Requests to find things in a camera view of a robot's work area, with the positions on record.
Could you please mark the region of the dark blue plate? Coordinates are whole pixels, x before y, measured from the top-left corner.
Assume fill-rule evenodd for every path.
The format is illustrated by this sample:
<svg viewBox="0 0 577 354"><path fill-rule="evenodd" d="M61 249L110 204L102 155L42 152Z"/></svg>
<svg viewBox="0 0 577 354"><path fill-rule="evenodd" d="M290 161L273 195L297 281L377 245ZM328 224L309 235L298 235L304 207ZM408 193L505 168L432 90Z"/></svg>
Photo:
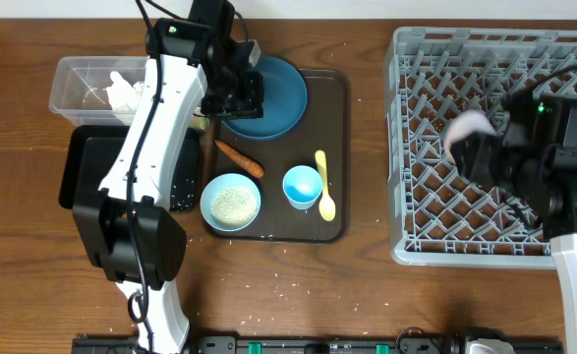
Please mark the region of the dark blue plate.
<svg viewBox="0 0 577 354"><path fill-rule="evenodd" d="M255 70L264 79L263 116L224 121L223 125L244 138L269 141L298 123L307 107L308 89L299 70L281 58L262 56Z"/></svg>

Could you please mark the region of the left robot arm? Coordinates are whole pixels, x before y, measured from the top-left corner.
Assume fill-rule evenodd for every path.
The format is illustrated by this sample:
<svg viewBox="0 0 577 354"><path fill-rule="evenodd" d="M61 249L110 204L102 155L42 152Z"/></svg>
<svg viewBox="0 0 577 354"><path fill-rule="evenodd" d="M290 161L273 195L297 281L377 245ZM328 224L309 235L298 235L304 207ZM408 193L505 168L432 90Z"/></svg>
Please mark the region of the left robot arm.
<svg viewBox="0 0 577 354"><path fill-rule="evenodd" d="M190 324L175 278L187 237L170 215L176 164L194 113L220 120L263 115L258 45L236 41L225 0L195 1L188 17L147 21L144 90L121 149L98 187L76 189L72 213L93 266L127 298L140 331L130 351L179 353Z"/></svg>

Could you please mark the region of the white tissue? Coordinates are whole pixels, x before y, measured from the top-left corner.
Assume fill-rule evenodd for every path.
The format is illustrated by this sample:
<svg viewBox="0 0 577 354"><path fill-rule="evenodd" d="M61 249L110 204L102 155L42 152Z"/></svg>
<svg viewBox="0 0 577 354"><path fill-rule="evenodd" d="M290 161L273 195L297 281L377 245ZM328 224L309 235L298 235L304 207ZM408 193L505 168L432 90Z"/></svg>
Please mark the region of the white tissue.
<svg viewBox="0 0 577 354"><path fill-rule="evenodd" d="M136 82L131 85L117 71L110 73L110 79L112 85L105 90L111 110L123 125L130 126L141 103L144 83Z"/></svg>

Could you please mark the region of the light blue cup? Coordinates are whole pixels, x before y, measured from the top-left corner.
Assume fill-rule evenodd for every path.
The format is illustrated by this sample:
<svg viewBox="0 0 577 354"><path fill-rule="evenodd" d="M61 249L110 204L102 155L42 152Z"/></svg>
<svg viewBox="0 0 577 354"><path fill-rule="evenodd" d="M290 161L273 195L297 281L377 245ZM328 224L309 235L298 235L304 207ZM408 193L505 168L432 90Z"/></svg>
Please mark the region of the light blue cup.
<svg viewBox="0 0 577 354"><path fill-rule="evenodd" d="M289 169L282 180L282 190L289 204L298 210L312 207L322 193L319 173L307 165L297 165Z"/></svg>

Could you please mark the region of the white rice pile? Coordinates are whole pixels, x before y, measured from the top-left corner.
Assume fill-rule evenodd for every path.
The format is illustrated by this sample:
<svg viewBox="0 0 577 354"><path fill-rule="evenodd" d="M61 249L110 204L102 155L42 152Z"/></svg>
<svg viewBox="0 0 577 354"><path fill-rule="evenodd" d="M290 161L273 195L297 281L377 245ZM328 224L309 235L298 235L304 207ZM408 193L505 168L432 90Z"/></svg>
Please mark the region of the white rice pile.
<svg viewBox="0 0 577 354"><path fill-rule="evenodd" d="M253 192L248 188L224 188L211 201L210 213L223 228L241 228L257 215L258 202Z"/></svg>

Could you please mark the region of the pink cup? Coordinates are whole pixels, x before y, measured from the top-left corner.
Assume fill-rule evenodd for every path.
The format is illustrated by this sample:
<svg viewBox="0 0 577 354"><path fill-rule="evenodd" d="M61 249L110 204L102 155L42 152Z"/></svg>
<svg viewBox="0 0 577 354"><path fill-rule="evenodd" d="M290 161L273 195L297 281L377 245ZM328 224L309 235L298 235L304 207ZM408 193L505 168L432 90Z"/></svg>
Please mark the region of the pink cup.
<svg viewBox="0 0 577 354"><path fill-rule="evenodd" d="M473 133L496 135L496 131L491 125L490 120L483 112L468 110L450 121L443 138L445 153L449 160L454 160L451 152L452 145Z"/></svg>

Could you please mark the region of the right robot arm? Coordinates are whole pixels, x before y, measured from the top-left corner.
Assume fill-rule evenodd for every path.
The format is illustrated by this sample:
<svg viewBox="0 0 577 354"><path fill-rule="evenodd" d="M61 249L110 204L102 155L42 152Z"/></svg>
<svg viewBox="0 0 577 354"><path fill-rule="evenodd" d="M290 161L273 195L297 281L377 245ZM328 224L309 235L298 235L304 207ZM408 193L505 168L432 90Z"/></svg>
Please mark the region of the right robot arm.
<svg viewBox="0 0 577 354"><path fill-rule="evenodd" d="M446 153L460 176L509 192L539 217L561 287L566 350L577 353L577 97L518 93L506 110L503 134L479 111L459 115Z"/></svg>

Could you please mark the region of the light blue bowl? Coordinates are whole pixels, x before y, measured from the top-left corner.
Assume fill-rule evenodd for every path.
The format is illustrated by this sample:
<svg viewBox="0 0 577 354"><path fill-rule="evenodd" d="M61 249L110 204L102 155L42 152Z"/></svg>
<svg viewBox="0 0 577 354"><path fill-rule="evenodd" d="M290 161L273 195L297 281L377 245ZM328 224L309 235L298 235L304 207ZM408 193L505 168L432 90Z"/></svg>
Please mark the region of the light blue bowl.
<svg viewBox="0 0 577 354"><path fill-rule="evenodd" d="M220 232L244 229L258 216L261 195L258 186L245 175L222 174L203 189L200 200L204 221Z"/></svg>

